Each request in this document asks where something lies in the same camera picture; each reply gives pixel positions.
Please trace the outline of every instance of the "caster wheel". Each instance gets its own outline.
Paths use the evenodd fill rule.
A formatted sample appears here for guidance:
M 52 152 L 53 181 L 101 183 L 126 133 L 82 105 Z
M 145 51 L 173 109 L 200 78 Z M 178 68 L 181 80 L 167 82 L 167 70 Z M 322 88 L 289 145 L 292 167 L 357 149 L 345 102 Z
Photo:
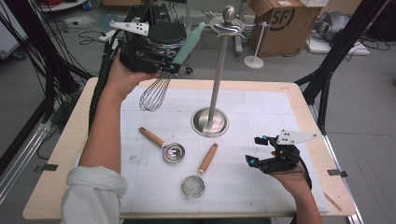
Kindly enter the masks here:
M 192 73 L 192 68 L 191 67 L 186 67 L 186 73 L 191 74 Z

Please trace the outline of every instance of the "small mesh strainer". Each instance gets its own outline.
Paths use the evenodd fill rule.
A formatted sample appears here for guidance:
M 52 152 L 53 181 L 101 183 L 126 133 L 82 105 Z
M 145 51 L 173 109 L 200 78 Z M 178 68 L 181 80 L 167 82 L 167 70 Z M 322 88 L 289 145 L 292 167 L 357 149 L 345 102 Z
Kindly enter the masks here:
M 218 146 L 219 145 L 217 143 L 214 143 L 207 151 L 206 156 L 198 169 L 198 175 L 187 176 L 181 183 L 181 190 L 183 191 L 186 198 L 198 198 L 204 193 L 205 183 L 201 179 L 200 175 L 206 171 L 207 167 L 215 156 Z

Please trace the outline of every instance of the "black aluminum post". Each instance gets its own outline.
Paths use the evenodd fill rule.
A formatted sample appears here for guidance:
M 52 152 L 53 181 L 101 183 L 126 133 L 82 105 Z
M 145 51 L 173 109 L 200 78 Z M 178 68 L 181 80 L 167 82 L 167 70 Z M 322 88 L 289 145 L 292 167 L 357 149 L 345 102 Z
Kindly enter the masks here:
M 326 134 L 325 119 L 332 75 L 386 2 L 387 0 L 363 0 L 319 68 L 294 82 L 299 86 L 308 83 L 303 96 L 309 105 L 314 104 L 321 92 L 317 124 L 323 134 Z

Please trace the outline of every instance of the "white stand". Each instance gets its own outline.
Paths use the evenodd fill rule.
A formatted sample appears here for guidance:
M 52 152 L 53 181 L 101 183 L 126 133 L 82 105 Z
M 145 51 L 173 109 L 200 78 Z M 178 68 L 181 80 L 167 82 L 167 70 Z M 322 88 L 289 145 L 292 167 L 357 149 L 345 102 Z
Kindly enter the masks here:
M 267 23 L 262 22 L 259 25 L 262 27 L 262 32 L 260 33 L 259 42 L 257 42 L 256 52 L 254 53 L 254 56 L 247 56 L 244 59 L 245 65 L 251 68 L 261 68 L 264 66 L 264 62 L 262 61 L 262 59 L 257 57 L 257 52 L 259 51 L 260 43 L 262 42 L 262 34 L 264 33 L 264 29 L 267 26 Z

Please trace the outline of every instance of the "light gray shirt sleeve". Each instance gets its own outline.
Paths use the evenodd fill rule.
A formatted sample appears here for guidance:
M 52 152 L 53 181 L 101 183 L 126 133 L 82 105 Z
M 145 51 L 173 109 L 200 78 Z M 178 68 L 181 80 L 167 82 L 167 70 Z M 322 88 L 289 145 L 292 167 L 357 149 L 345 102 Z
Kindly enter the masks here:
M 79 166 L 69 173 L 67 185 L 61 223 L 119 223 L 120 199 L 128 188 L 123 176 L 105 167 Z

